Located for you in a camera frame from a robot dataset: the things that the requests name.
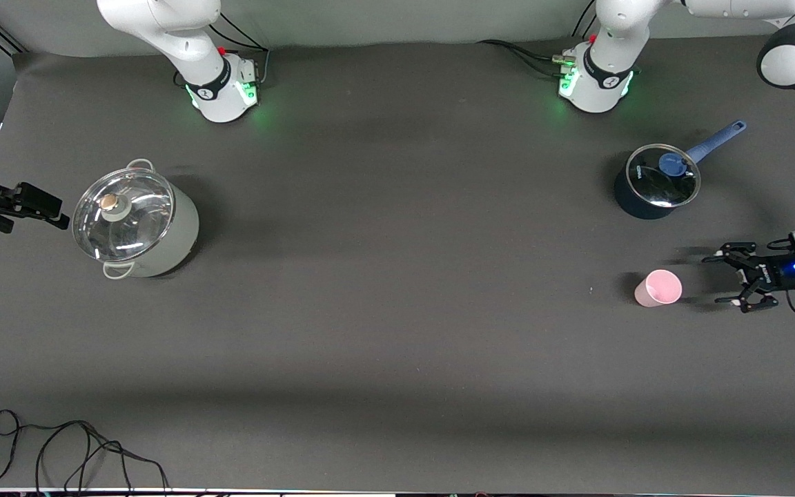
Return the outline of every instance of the lid knob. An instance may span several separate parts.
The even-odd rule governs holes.
[[[112,211],[116,208],[116,205],[119,203],[119,198],[113,194],[106,194],[100,197],[100,200],[97,201],[97,205],[102,208],[104,211]]]

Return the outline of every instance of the wall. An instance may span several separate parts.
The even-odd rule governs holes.
[[[277,48],[545,40],[570,34],[585,4],[587,0],[223,0],[223,12],[259,42]],[[0,23],[36,51],[76,57],[154,53],[142,41],[110,28],[95,0],[0,0]],[[761,21],[695,19],[679,4],[659,12],[651,28],[654,37],[662,38],[773,30]]]

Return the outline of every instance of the stainless steel pot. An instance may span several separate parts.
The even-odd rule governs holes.
[[[195,204],[146,159],[98,179],[73,219],[79,248],[104,264],[110,280],[167,273],[198,238]]]

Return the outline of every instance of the blue handle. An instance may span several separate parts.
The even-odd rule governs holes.
[[[735,138],[745,129],[747,129],[747,123],[742,120],[735,121],[731,125],[723,127],[723,129],[714,133],[710,138],[705,139],[701,144],[689,148],[687,154],[689,154],[691,160],[697,164],[704,157],[707,157],[707,154],[710,154],[710,152],[713,152],[717,147],[725,144],[725,142],[728,142],[730,139]],[[658,160],[658,167],[668,176],[682,176],[685,174],[685,170],[687,170],[682,157],[674,153],[662,155]]]
[[[707,157],[707,154],[716,150],[725,142],[728,142],[730,139],[735,138],[738,136],[739,133],[747,129],[747,123],[738,120],[733,122],[731,125],[723,127],[713,136],[710,138],[705,139],[701,144],[695,145],[693,148],[689,148],[687,154],[691,157],[691,160],[694,160],[695,163],[700,162],[704,157]]]

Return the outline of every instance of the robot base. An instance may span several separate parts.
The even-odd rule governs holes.
[[[614,88],[601,88],[600,83],[587,72],[582,62],[584,53],[590,46],[590,42],[584,41],[574,48],[564,50],[564,57],[574,57],[575,65],[560,82],[558,95],[571,101],[572,105],[586,113],[605,113],[615,107],[621,97],[627,94],[628,85],[634,78],[634,72],[631,72],[624,82],[618,81],[616,78]]]
[[[256,65],[253,60],[241,59],[234,54],[223,56],[231,66],[230,79],[214,100],[196,98],[186,87],[192,105],[200,110],[202,116],[215,123],[227,123],[239,119],[247,109],[256,105],[258,89],[256,85]]]

